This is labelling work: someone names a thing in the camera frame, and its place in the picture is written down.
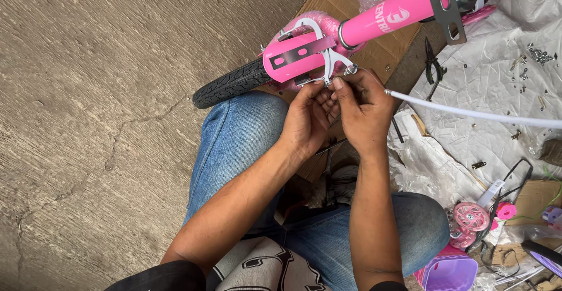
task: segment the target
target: person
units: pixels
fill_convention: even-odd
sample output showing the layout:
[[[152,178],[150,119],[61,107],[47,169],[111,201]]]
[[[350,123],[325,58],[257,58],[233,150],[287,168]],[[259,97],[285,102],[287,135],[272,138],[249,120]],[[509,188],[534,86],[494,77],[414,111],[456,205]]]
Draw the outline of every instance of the person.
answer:
[[[262,91],[216,105],[201,128],[184,225],[160,265],[108,290],[406,290],[403,277],[444,248],[449,231],[436,201],[390,193],[394,103],[379,81],[361,69],[328,88],[306,84],[289,107]],[[280,225],[284,184],[340,110],[360,156],[351,206]]]

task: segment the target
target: logo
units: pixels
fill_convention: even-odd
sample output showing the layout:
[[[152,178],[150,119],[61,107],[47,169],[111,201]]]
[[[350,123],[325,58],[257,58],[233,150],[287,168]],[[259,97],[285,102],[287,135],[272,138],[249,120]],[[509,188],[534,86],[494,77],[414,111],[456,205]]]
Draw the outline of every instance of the logo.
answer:
[[[391,12],[388,15],[387,21],[389,23],[399,23],[399,22],[402,22],[402,21],[406,20],[410,16],[410,13],[408,11],[404,10],[403,8],[398,7],[398,9],[400,11],[399,13],[392,14],[392,12]]]

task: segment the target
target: black tire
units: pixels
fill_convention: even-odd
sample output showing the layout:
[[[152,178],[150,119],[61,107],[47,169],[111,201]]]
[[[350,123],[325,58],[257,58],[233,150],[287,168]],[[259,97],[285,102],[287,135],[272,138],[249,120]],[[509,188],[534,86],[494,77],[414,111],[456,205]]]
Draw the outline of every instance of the black tire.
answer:
[[[192,101],[195,107],[206,109],[271,80],[259,58],[201,87],[193,94]]]

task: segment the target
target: pink training wheel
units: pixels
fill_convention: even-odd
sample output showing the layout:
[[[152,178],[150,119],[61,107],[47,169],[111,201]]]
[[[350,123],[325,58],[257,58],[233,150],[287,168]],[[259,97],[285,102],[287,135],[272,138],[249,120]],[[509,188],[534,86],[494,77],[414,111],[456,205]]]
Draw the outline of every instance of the pink training wheel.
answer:
[[[470,246],[476,240],[476,233],[470,230],[467,230],[464,227],[457,227],[456,230],[453,231],[454,234],[460,233],[460,236],[457,238],[451,237],[449,239],[449,244],[455,248],[466,248]]]
[[[487,228],[490,223],[489,215],[484,208],[471,202],[457,204],[453,216],[461,227],[475,232]]]

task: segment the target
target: spring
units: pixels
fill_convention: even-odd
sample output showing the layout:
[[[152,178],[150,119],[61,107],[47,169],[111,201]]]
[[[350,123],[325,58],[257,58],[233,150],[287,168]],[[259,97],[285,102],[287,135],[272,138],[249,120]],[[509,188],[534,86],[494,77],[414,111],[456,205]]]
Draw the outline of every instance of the spring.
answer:
[[[544,100],[542,100],[541,96],[538,96],[538,102],[541,103],[541,111],[543,111],[546,108],[546,104],[544,104]]]

